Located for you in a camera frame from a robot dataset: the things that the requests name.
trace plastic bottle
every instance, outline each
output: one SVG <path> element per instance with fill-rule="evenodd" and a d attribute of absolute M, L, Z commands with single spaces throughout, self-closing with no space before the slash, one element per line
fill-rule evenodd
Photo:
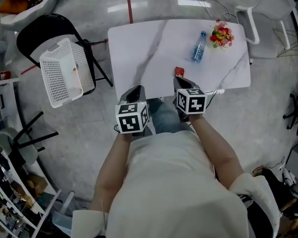
<path fill-rule="evenodd" d="M 207 43 L 207 33 L 205 31 L 202 31 L 201 36 L 197 42 L 197 45 L 194 48 L 194 52 L 192 55 L 193 62 L 199 63 L 202 60 L 206 43 Z"/>

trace plastic basket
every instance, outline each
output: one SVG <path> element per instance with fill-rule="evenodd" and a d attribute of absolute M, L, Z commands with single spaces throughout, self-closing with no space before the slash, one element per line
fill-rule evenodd
<path fill-rule="evenodd" d="M 94 89 L 83 47 L 64 38 L 40 56 L 46 91 L 53 108 Z"/>

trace white shirt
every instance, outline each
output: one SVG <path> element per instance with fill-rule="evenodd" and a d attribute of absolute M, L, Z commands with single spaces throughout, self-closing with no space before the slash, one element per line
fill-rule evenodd
<path fill-rule="evenodd" d="M 279 210 L 264 177 L 242 174 L 227 190 L 194 133 L 141 138 L 131 144 L 109 214 L 74 211 L 72 237 L 247 238 L 247 210 L 237 194 L 260 200 L 277 234 Z"/>

